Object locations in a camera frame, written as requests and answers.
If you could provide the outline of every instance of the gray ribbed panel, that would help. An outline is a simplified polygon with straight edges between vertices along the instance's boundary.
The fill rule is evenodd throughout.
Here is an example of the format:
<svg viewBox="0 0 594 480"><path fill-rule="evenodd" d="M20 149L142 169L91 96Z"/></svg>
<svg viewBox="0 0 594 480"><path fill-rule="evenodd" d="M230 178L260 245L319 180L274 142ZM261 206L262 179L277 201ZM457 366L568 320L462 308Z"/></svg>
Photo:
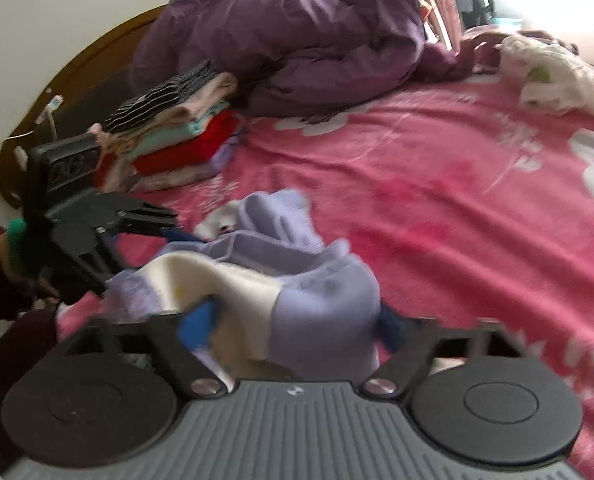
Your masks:
<svg viewBox="0 0 594 480"><path fill-rule="evenodd" d="M302 394L288 393L300 386ZM237 393L190 404L138 457L89 470L28 459L4 480L580 480L559 463L501 473L461 465L428 446L394 404L348 383L243 381Z"/></svg>

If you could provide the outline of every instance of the round black cover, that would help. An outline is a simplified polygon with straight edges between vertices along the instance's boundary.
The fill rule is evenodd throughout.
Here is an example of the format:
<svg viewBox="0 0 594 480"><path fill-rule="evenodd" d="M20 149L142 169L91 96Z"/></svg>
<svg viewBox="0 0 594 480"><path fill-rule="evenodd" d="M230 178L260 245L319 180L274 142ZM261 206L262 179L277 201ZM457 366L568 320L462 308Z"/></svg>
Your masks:
<svg viewBox="0 0 594 480"><path fill-rule="evenodd" d="M4 399L11 440L50 465L91 467L138 454L172 423L176 397L154 373L108 354L39 364Z"/></svg>
<svg viewBox="0 0 594 480"><path fill-rule="evenodd" d="M529 465L565 453L582 424L573 391L546 365L484 356L428 377L411 413L441 448L489 465Z"/></svg>

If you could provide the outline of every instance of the purple comforter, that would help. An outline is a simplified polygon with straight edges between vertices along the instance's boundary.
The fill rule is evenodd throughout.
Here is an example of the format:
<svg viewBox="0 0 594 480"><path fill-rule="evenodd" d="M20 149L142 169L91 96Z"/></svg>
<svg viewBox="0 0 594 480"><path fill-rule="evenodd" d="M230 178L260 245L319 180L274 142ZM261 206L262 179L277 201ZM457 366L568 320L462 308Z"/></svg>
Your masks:
<svg viewBox="0 0 594 480"><path fill-rule="evenodd" d="M143 91L210 59L239 79L251 115L307 116L396 88L424 43L418 0L170 0L133 81ZM435 57L433 71L453 62Z"/></svg>

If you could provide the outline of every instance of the pink bedspread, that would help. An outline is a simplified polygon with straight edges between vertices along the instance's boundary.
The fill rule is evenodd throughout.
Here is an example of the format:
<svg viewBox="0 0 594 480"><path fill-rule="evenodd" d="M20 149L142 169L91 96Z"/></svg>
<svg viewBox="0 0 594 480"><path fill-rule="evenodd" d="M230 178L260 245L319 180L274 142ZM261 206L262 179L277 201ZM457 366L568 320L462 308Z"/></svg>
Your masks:
<svg viewBox="0 0 594 480"><path fill-rule="evenodd" d="M253 120L224 174L148 199L192 228L250 192L302 190L317 231L351 241L389 304L453 326L497 318L565 377L586 409L573 463L594 480L594 199L568 145L594 120L529 114L517 100L494 76L474 76L323 124ZM134 241L121 241L134 263L161 245Z"/></svg>

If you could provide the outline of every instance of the silver bolt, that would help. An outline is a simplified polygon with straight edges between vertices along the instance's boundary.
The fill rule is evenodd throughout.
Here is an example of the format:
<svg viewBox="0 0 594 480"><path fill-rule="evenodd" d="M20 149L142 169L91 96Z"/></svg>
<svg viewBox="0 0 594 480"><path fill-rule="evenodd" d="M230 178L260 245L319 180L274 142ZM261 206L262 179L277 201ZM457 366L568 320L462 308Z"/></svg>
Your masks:
<svg viewBox="0 0 594 480"><path fill-rule="evenodd" d="M387 379L370 379L363 383L366 393L374 397L385 397L397 391L397 385Z"/></svg>
<svg viewBox="0 0 594 480"><path fill-rule="evenodd" d="M190 385L190 389L197 395L209 397L221 391L221 383L216 379L196 379Z"/></svg>

